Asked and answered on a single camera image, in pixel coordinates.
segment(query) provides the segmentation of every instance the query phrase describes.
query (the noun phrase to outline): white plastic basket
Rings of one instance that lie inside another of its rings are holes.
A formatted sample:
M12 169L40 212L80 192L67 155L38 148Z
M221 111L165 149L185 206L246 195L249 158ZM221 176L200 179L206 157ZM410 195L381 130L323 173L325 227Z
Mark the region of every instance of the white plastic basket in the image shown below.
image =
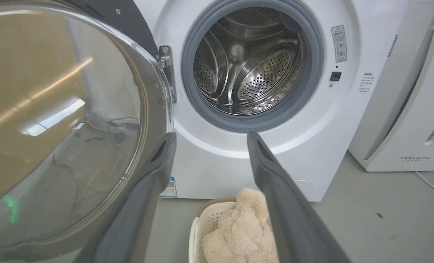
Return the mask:
M217 228L223 212L235 208L236 198L210 200L199 208L189 234L189 263L207 263L202 252L202 238Z

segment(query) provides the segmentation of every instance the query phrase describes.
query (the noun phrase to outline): door hinge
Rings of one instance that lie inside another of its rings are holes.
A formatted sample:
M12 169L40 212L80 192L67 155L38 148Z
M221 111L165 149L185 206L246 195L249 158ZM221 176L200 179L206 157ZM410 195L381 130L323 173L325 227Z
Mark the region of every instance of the door hinge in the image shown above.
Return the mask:
M165 72L166 78L171 88L171 96L173 103L176 103L176 86L175 86L175 71L173 67L173 53L170 46L160 46L159 48L160 58L158 62Z

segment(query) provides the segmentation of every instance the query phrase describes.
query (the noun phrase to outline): fluffy beige fabric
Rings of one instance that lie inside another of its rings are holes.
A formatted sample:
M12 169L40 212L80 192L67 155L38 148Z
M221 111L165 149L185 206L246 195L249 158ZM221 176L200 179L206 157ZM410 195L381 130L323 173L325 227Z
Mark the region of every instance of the fluffy beige fabric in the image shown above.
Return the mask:
M218 227L203 238L208 263L278 263L264 195L245 188L236 208L219 218Z

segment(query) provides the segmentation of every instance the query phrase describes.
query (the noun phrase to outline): front-loading washing machine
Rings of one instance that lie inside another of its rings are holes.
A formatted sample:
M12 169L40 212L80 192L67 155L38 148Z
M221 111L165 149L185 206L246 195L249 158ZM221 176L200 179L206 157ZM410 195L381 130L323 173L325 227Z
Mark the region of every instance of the front-loading washing machine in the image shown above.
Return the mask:
M321 201L406 2L0 1L0 261L84 244L172 130L163 197L255 188L257 131Z

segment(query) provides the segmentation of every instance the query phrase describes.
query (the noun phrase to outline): basket rim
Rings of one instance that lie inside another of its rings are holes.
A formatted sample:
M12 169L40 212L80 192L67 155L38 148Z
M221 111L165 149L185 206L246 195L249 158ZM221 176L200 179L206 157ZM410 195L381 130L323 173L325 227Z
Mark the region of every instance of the basket rim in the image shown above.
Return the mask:
M196 217L200 218L200 215L202 215L202 212L208 208L211 205L215 205L216 203L235 203L237 201L237 198L218 198L218 199L212 199L210 201L207 201L204 203L199 210L197 211Z

